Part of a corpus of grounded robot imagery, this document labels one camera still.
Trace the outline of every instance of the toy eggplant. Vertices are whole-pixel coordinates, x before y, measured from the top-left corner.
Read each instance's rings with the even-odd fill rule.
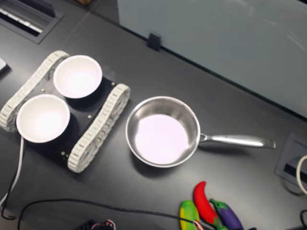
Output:
[[[210,199],[210,202],[214,205],[215,210],[229,230],[244,230],[239,218],[227,204],[214,199]]]

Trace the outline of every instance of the metal handle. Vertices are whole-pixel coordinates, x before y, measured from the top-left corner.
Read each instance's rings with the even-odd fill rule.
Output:
[[[204,141],[222,142],[225,144],[241,145],[241,146],[256,147],[256,148],[269,148],[269,149],[276,148],[275,141],[273,140],[258,138],[253,136],[244,136],[244,135],[208,136],[201,133],[200,142]]]

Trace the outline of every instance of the black table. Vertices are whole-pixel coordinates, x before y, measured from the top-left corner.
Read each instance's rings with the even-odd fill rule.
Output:
[[[10,211],[18,215],[31,201],[71,197],[177,215],[180,202],[191,199],[194,186],[206,180],[207,196],[225,201],[245,228],[287,229],[300,224],[299,212],[307,207],[306,199],[287,192],[274,170],[289,132],[307,138],[305,122],[168,53],[147,48],[144,41],[75,4],[59,0],[55,7],[65,17],[40,45],[0,26],[0,55],[12,68],[0,77],[0,106],[58,49],[95,58],[108,77],[131,87],[131,101],[81,174],[27,151],[8,203]],[[125,122],[135,105],[157,95],[187,103],[204,133],[272,138],[277,148],[204,144],[178,167],[147,167],[129,150]],[[17,166],[18,135],[1,129],[0,148],[2,197]],[[178,221],[172,219],[72,203],[37,205],[24,220],[33,229],[69,230],[90,218],[112,219],[123,230],[179,228]]]

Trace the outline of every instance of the white bowl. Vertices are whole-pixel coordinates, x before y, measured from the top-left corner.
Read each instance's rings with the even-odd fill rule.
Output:
[[[64,132],[70,116],[69,108],[62,99],[43,94],[23,104],[18,112],[16,125],[24,139],[44,143]]]
[[[89,56],[77,55],[62,61],[53,75],[56,89],[64,97],[83,98],[92,94],[100,85],[102,70]]]

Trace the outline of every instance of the saucepan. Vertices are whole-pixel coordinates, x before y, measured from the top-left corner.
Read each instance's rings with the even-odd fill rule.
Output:
[[[273,140],[201,133],[194,112],[172,97],[153,97],[138,104],[129,115],[126,138],[134,155],[151,166],[167,168],[189,159],[200,142],[214,141],[255,148],[276,147]]]

